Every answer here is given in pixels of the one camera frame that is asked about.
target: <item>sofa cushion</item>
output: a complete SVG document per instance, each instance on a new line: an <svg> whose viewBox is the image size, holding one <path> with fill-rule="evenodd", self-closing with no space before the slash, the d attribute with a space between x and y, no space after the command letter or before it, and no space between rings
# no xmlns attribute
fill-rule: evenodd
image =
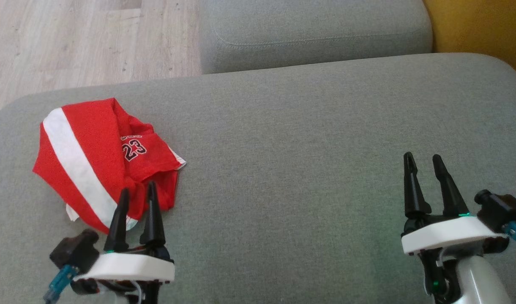
<svg viewBox="0 0 516 304"><path fill-rule="evenodd" d="M401 247L403 154L414 153L435 213L435 153L473 212L481 189L516 196L516 73L487 56L46 92L0 112L0 303L40 302L57 273L49 252L86 227L30 171L39 123L58 106L112 96L188 161L164 214L177 268L161 302L426 303L422 265ZM516 302L516 244L488 258ZM112 300L71 290L61 298L94 302Z"/></svg>
<svg viewBox="0 0 516 304"><path fill-rule="evenodd" d="M202 0L204 73L431 51L421 0Z"/></svg>

